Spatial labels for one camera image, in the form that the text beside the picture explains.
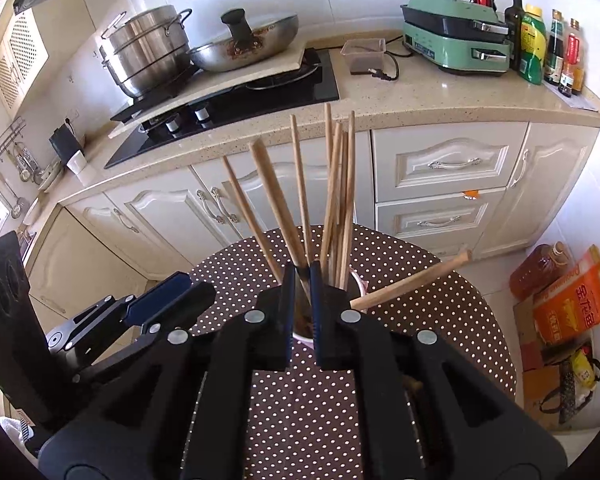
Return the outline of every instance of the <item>metal bolt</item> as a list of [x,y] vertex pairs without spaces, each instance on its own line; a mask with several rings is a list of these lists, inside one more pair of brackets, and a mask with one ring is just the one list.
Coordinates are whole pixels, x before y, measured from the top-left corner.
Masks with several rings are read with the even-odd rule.
[[261,310],[250,310],[244,315],[247,323],[262,323],[264,321],[264,312]]
[[357,323],[362,319],[362,314],[357,310],[345,310],[340,314],[340,319],[345,323]]
[[186,330],[182,330],[182,329],[172,330],[171,332],[169,332],[169,335],[167,336],[167,341],[169,343],[171,343],[172,345],[181,345],[187,339],[189,339],[189,334],[187,333]]
[[438,340],[438,336],[432,330],[420,330],[418,332],[418,341],[423,345],[433,345]]

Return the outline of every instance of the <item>green electric grill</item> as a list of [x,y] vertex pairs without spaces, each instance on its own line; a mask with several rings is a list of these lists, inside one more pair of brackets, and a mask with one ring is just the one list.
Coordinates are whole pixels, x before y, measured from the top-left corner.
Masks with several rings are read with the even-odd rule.
[[501,75],[509,69],[509,28],[491,7],[457,0],[409,0],[401,7],[405,42],[442,70]]

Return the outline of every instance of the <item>wooden chopstick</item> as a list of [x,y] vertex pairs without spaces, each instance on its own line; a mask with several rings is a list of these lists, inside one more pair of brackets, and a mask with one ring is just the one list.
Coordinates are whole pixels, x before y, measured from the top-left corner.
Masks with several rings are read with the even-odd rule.
[[[331,150],[331,160],[336,161],[342,145],[342,124],[336,123],[335,134],[333,136],[333,149]],[[327,184],[327,204],[324,213],[324,226],[322,229],[322,245],[320,247],[320,268],[328,283],[327,273],[327,254],[331,248],[331,238],[333,237],[333,227],[338,211],[336,208],[337,189],[338,189],[338,164],[335,162],[330,165],[329,179]]]
[[234,189],[234,194],[238,201],[238,206],[240,207],[242,216],[244,216],[245,220],[247,221],[247,224],[253,232],[253,235],[256,238],[258,245],[260,246],[260,250],[264,254],[264,258],[267,261],[271,272],[273,272],[273,275],[276,277],[276,281],[280,285],[282,285],[282,277],[284,273],[282,272],[280,264],[273,257],[273,251],[271,249],[270,242],[267,240],[264,233],[262,232],[262,229],[258,224],[258,220],[253,214],[251,207],[249,206],[247,196],[244,194],[244,191],[242,190],[242,187],[240,186],[240,183],[238,182],[238,179],[235,176],[234,168],[231,167],[229,159],[224,156],[222,158],[222,161],[224,162],[224,167],[226,168],[227,173],[229,174],[229,181],[231,182],[231,186]]
[[349,255],[351,252],[351,237],[353,235],[353,204],[356,192],[356,116],[349,114],[349,138],[347,139],[347,181],[344,224],[342,226],[342,250],[338,261],[338,288],[347,290],[349,281]]
[[347,213],[347,168],[349,167],[349,137],[346,134],[342,136],[342,147],[340,149],[340,193],[338,196],[338,224],[335,229],[333,242],[335,250],[335,276],[333,276],[333,284],[338,286],[341,281],[340,261],[342,260],[342,251],[344,244],[342,235],[344,234],[344,222]]
[[294,146],[294,160],[296,162],[296,181],[298,182],[298,198],[300,201],[300,219],[302,222],[302,234],[304,236],[304,252],[306,253],[307,265],[311,265],[314,259],[314,244],[311,238],[311,222],[309,222],[309,206],[306,202],[306,187],[304,184],[304,167],[302,166],[302,154],[300,152],[300,137],[298,135],[298,124],[296,116],[291,115],[291,140]]
[[333,123],[331,122],[331,103],[324,104],[324,138],[327,142],[327,168],[331,164],[331,150],[333,149]]
[[355,310],[366,310],[377,304],[390,301],[398,296],[407,294],[412,290],[416,290],[421,286],[429,285],[429,283],[435,282],[438,278],[445,276],[452,270],[463,266],[465,263],[471,261],[471,251],[464,251],[455,258],[447,260],[446,262],[440,262],[429,269],[421,270],[413,276],[404,278],[399,282],[392,283],[391,285],[384,286],[379,290],[375,290],[371,294],[367,294],[362,298],[356,298],[351,301],[351,308]]
[[[267,153],[267,148],[264,145],[264,142],[262,142],[262,139],[258,138],[250,144],[249,149],[253,161],[256,164],[258,175],[260,176],[265,192],[267,193],[273,215],[276,217],[278,225],[280,226],[280,231],[285,240],[286,248],[289,250],[291,261],[299,269],[306,269],[306,257],[304,257],[304,248],[298,237],[298,229],[296,229],[294,219],[286,204],[285,197],[280,188],[280,183],[276,177],[276,172],[271,165],[271,159],[269,158],[269,153]],[[309,281],[305,272],[300,273],[300,280],[302,288],[304,288],[304,291],[307,294],[307,298],[311,301]]]

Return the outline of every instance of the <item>stainless steel pot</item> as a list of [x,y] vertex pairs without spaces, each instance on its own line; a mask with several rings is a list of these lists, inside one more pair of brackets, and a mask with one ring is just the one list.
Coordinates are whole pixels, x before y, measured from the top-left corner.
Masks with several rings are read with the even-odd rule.
[[121,12],[102,35],[102,65],[129,97],[140,97],[190,66],[189,40],[183,22],[191,9],[162,6],[132,17],[116,28]]
[[297,14],[265,18],[253,29],[244,17],[244,9],[229,10],[221,20],[231,36],[190,51],[192,62],[210,72],[227,72],[275,56],[298,34]]

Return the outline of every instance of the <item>hanging ladle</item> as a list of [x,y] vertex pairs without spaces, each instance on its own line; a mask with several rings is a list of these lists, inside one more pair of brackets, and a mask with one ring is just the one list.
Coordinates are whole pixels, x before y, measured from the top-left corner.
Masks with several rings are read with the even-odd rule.
[[29,202],[27,202],[26,198],[16,195],[14,190],[11,189],[11,186],[9,186],[7,179],[2,175],[1,172],[0,172],[0,180],[4,182],[4,185],[9,189],[9,191],[11,191],[11,194],[16,199],[15,205],[11,208],[11,218],[14,218],[14,219],[19,218],[22,215],[22,213],[24,213],[25,211],[27,211],[29,209]]

